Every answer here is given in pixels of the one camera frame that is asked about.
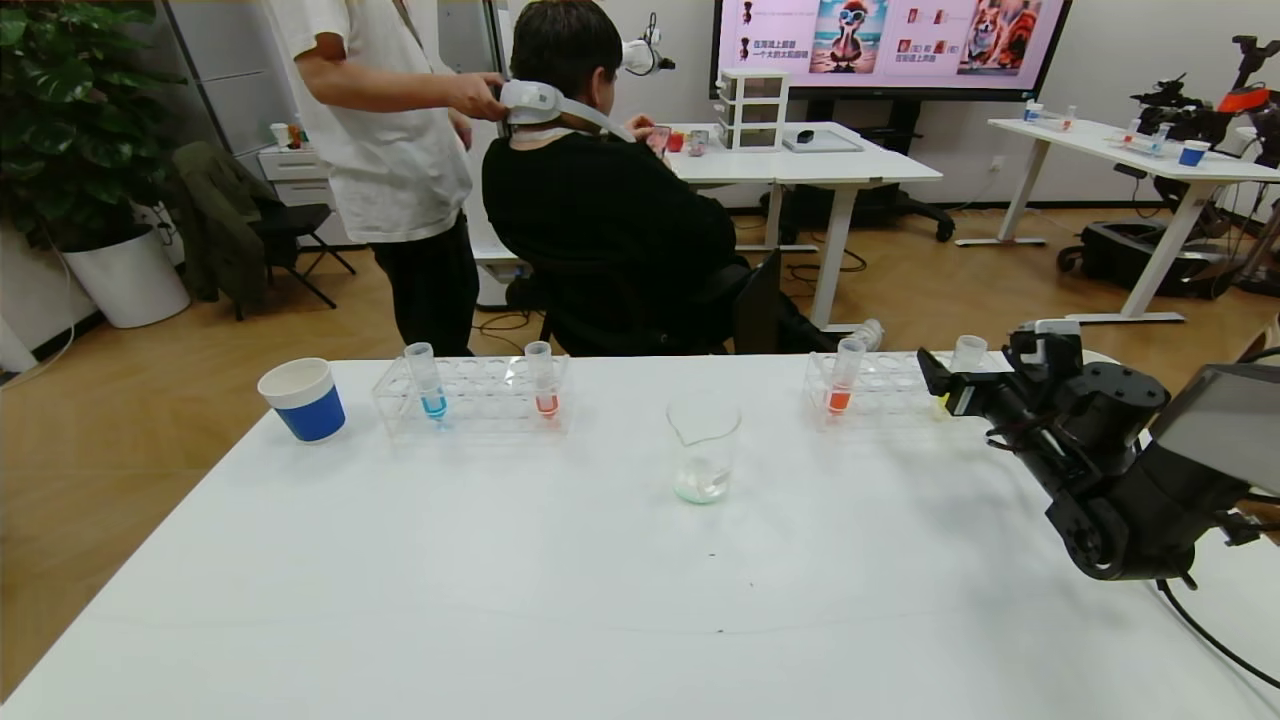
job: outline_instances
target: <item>white liquid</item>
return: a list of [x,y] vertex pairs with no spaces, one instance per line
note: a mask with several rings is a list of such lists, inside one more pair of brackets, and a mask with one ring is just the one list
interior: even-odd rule
[[716,502],[728,492],[731,469],[705,457],[690,457],[676,470],[676,495],[689,502]]

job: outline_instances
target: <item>man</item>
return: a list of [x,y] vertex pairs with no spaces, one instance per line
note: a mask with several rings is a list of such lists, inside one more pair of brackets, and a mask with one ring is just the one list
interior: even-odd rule
[[[554,86],[605,115],[613,109],[622,40],[596,3],[531,3],[516,22],[513,42],[517,79]],[[694,345],[721,342],[732,327],[732,293],[712,295],[714,286],[736,269],[739,278],[748,274],[746,261],[733,251],[733,222],[719,202],[698,195],[649,150],[649,118],[639,115],[625,127],[640,142],[604,140],[599,128],[570,115],[494,141],[484,165],[489,220],[504,242],[530,255],[618,268],[659,329],[698,341]],[[611,290],[605,278],[581,278],[573,287],[557,283],[564,295],[582,299],[575,315],[595,327],[616,318],[604,301]],[[777,320],[783,351],[833,347],[788,300],[782,305]],[[557,340],[575,352],[570,338]],[[590,342],[576,345],[590,348]]]
[[470,355],[479,296],[462,202],[471,192],[468,117],[499,120],[497,73],[433,74],[404,0],[268,0],[293,58],[302,124],[330,169],[347,233],[392,284],[406,345]]

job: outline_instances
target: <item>hand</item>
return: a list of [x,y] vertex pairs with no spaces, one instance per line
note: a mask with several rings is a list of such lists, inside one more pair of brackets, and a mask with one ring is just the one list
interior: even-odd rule
[[462,113],[449,108],[449,123],[453,126],[453,132],[458,133],[462,146],[471,150],[471,120]]
[[493,96],[506,81],[498,73],[467,73],[451,78],[449,106],[468,118],[498,122],[507,117],[507,106]]
[[644,142],[645,140],[649,140],[650,135],[653,135],[653,128],[655,128],[657,124],[649,115],[640,114],[627,120],[622,127],[635,136],[637,142]]

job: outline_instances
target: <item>white t-shirt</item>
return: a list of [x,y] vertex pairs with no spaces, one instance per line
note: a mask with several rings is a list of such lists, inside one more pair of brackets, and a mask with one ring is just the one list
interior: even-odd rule
[[287,55],[302,127],[332,165],[330,184],[347,234],[357,242],[406,242],[452,228],[471,192],[471,176],[448,110],[364,113],[323,105],[293,64],[316,46],[317,35],[332,32],[343,38],[351,63],[430,73],[431,63],[394,1],[268,0],[266,10]]

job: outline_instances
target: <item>short black hair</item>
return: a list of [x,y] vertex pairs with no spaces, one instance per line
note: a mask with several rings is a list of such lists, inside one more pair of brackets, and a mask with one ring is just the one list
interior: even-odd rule
[[511,72],[545,82],[566,97],[586,94],[595,68],[612,82],[622,67],[622,36],[595,0],[538,0],[516,20]]

